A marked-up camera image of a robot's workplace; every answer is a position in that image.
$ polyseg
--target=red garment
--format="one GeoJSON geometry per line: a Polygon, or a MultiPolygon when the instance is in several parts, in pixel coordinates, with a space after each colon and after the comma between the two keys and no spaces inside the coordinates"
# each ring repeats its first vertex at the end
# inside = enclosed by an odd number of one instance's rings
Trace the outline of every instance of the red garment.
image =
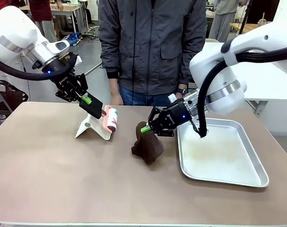
{"type": "Polygon", "coordinates": [[[6,6],[16,6],[19,7],[19,0],[0,0],[0,10],[6,6]]]}
{"type": "Polygon", "coordinates": [[[51,21],[53,19],[49,0],[29,0],[29,5],[34,21],[51,21]]]}

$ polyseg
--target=gray pants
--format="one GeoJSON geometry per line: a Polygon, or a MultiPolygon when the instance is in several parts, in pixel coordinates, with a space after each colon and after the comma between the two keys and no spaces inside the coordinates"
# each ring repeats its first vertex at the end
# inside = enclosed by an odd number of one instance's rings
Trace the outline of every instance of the gray pants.
{"type": "Polygon", "coordinates": [[[35,24],[49,42],[57,42],[53,21],[35,21],[35,24]]]}
{"type": "Polygon", "coordinates": [[[222,15],[215,15],[212,23],[209,38],[216,39],[221,43],[227,41],[230,32],[230,23],[234,21],[236,13],[227,13],[222,15]]]}

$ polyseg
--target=jacket zipper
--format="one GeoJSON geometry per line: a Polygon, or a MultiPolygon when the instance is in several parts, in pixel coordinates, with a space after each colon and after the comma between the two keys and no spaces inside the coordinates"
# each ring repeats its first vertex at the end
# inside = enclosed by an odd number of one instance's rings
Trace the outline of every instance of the jacket zipper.
{"type": "Polygon", "coordinates": [[[147,87],[146,94],[148,95],[148,87],[149,87],[149,77],[150,77],[150,54],[151,54],[151,38],[152,38],[152,28],[153,28],[153,17],[154,17],[154,9],[151,11],[151,27],[150,27],[150,40],[149,40],[149,56],[148,56],[148,76],[147,76],[147,87]]]}

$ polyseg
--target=hand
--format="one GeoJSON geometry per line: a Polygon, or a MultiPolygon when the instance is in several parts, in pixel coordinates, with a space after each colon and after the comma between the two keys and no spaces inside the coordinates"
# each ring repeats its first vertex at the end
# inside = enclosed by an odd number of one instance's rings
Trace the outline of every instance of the hand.
{"type": "Polygon", "coordinates": [[[123,99],[119,93],[111,95],[111,105],[124,105],[123,99]]]}
{"type": "Polygon", "coordinates": [[[62,4],[61,0],[57,0],[57,8],[58,8],[60,11],[63,11],[63,4],[62,4]]]}
{"type": "Polygon", "coordinates": [[[179,93],[179,92],[177,92],[175,94],[175,96],[176,96],[177,99],[183,98],[183,95],[181,93],[179,93]]]}

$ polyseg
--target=metal tray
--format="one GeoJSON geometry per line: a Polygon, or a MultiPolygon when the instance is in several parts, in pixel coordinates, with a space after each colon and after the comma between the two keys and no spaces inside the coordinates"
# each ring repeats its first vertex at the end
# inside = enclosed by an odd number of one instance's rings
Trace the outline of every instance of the metal tray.
{"type": "Polygon", "coordinates": [[[268,175],[243,127],[235,121],[214,118],[207,118],[206,123],[209,132],[203,139],[190,122],[177,128],[184,175],[194,180],[267,187],[268,175]]]}

